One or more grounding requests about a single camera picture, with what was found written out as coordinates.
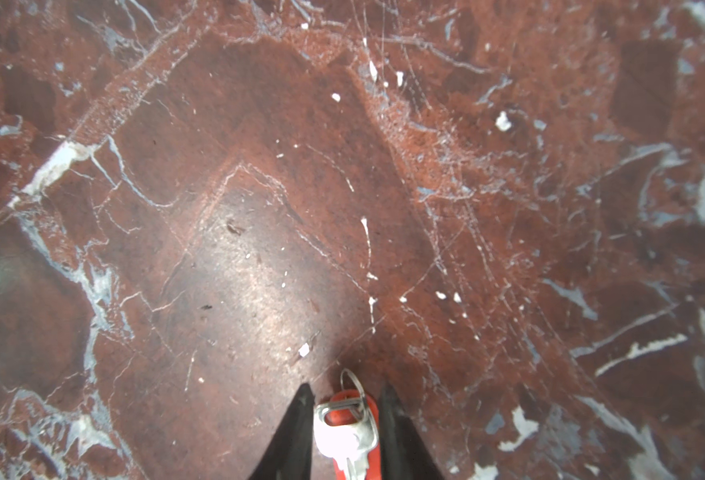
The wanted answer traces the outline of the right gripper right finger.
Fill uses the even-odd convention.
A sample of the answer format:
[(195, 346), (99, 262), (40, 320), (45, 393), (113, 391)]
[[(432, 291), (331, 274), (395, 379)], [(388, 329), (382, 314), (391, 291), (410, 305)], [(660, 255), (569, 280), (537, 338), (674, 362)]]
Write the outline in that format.
[(378, 411), (381, 478), (442, 479), (437, 464), (389, 383), (381, 390)]

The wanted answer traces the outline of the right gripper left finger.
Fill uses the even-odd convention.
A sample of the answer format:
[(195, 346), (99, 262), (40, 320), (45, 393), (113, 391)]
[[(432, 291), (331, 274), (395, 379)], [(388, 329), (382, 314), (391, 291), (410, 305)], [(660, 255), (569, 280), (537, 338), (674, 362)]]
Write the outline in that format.
[(312, 476), (316, 398), (308, 383), (302, 383), (288, 405), (264, 456), (250, 475), (251, 480), (308, 480)]

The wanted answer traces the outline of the red key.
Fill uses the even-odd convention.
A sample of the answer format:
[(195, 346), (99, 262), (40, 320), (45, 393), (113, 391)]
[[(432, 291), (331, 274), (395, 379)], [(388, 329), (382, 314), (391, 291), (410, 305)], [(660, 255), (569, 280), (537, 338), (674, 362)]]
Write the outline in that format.
[(314, 407), (314, 441), (334, 462), (336, 479), (381, 479), (379, 413), (376, 401), (349, 369), (342, 390)]

